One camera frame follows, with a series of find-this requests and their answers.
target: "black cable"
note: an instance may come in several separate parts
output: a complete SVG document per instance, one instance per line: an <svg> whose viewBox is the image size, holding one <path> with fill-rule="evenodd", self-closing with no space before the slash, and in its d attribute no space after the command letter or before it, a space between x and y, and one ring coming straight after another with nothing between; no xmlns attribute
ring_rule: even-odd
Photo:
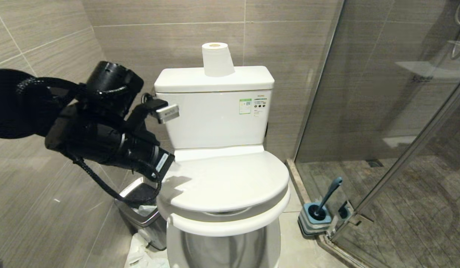
<svg viewBox="0 0 460 268"><path fill-rule="evenodd" d="M160 180L159 172L155 169L155 167L150 165L149 163L145 163L145 161L138 160L140 163L142 163L142 164L146 165L148 168L152 169L152 171L156 175L157 187L156 187L156 190L154 191L154 194L151 197L149 197L149 198L147 198L145 200L131 200L131 199L128 199L126 197L122 197L115 190L113 190L111 187L109 187L109 185L107 185L96 173L94 173L94 171L88 165L86 165L86 163L84 162L83 158L81 158L79 156L75 156L74 154L69 154L69 153L62 153L62 154L64 156L66 156L67 158L70 158L73 161L74 164L77 164L80 168L82 168L99 185L99 187L101 187L101 189L103 189L106 193L108 193L109 195L111 195L115 199L117 199L119 201L122 201L122 202L125 202L126 204L129 204L129 205L142 205L142 204L145 204L147 202L154 201L155 198L157 197L157 195L159 194L160 189L162 187L162 182Z"/></svg>

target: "toilet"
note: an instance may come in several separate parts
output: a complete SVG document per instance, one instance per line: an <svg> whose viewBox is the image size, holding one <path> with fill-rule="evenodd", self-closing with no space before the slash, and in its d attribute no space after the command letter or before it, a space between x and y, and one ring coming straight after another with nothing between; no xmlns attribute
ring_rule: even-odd
<svg viewBox="0 0 460 268"><path fill-rule="evenodd" d="M154 87L179 105L166 123L175 162L157 208L171 268L277 268L288 169L264 150L274 79L264 66L224 77L168 68Z"/></svg>

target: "beige tile wall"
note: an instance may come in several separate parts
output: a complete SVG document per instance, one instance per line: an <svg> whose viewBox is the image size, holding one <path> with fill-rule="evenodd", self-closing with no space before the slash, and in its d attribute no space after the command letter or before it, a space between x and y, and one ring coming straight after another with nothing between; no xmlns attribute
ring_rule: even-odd
<svg viewBox="0 0 460 268"><path fill-rule="evenodd" d="M85 82L103 59L79 0L0 0L0 68ZM126 171L90 165L109 185L121 186ZM84 171L47 150L43 137L0 139L5 267L76 268L96 257L123 267L125 256L103 248L111 239L113 250L127 251L130 242L129 232L115 232L126 226L111 202Z"/></svg>
<svg viewBox="0 0 460 268"><path fill-rule="evenodd" d="M266 149L292 157L309 92L319 76L341 0L83 0L110 61L145 80L164 68L202 66L201 44L229 44L236 66L267 66L276 84ZM165 143L162 125L147 121Z"/></svg>
<svg viewBox="0 0 460 268"><path fill-rule="evenodd" d="M346 1L298 161L398 157L383 138L416 136L460 81L414 83L399 61L439 62L458 27L456 4L443 0Z"/></svg>

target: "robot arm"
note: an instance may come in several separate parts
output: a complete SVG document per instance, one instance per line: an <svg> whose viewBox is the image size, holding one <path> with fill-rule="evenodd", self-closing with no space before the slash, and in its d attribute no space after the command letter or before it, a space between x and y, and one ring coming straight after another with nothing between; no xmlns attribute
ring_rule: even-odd
<svg viewBox="0 0 460 268"><path fill-rule="evenodd" d="M162 124L178 117L179 107L146 93L125 120L143 84L133 71L106 61L86 84L0 69L0 138L44 136L46 148L73 160L114 198L128 204L150 201L155 196L121 197L84 163L88 159L137 171L157 182L157 195L174 155L160 147L144 119L150 114Z"/></svg>

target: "toilet seat lid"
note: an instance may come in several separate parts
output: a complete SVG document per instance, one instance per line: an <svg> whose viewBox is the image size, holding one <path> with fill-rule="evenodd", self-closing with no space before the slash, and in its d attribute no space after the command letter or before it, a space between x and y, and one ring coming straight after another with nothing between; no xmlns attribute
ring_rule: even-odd
<svg viewBox="0 0 460 268"><path fill-rule="evenodd" d="M267 151L173 163L160 197L173 206L224 212L261 204L288 184L286 166Z"/></svg>

